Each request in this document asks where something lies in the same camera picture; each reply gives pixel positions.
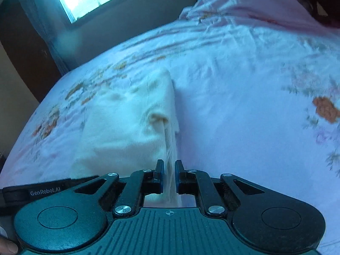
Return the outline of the person's left hand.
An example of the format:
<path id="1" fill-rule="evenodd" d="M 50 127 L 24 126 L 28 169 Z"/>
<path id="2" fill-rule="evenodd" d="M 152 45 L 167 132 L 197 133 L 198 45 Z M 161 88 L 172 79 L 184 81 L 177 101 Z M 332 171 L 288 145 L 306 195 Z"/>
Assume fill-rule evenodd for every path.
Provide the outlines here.
<path id="1" fill-rule="evenodd" d="M 5 229 L 1 227 L 0 254 L 17 254 L 18 246 L 7 238 Z"/>

